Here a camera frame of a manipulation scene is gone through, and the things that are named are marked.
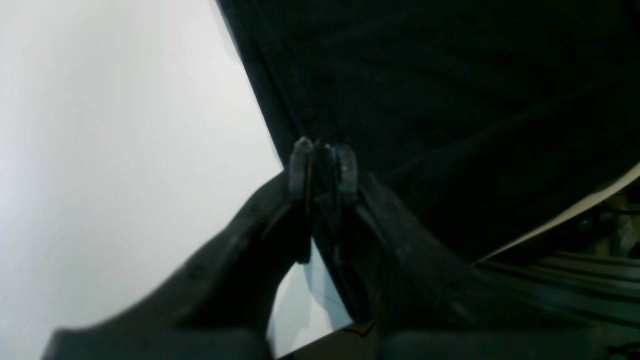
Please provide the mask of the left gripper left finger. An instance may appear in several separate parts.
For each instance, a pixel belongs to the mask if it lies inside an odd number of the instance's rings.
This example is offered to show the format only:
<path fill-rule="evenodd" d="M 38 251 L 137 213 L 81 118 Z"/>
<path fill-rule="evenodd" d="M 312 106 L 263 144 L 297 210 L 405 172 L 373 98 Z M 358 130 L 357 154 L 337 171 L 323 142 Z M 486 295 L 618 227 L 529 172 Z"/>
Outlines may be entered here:
<path fill-rule="evenodd" d="M 218 235 L 123 313 L 58 330 L 44 360 L 270 360 L 278 287 L 311 257 L 313 142 L 260 187 Z"/>

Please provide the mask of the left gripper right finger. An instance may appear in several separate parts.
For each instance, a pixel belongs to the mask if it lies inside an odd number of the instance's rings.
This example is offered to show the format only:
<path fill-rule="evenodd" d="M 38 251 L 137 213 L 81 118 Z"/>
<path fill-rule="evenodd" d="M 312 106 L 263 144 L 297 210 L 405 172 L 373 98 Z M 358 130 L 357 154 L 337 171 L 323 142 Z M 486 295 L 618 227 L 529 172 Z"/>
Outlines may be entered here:
<path fill-rule="evenodd" d="M 337 260 L 365 283 L 380 360 L 596 360 L 590 326 L 481 274 L 439 241 L 347 145 L 315 145 Z"/>

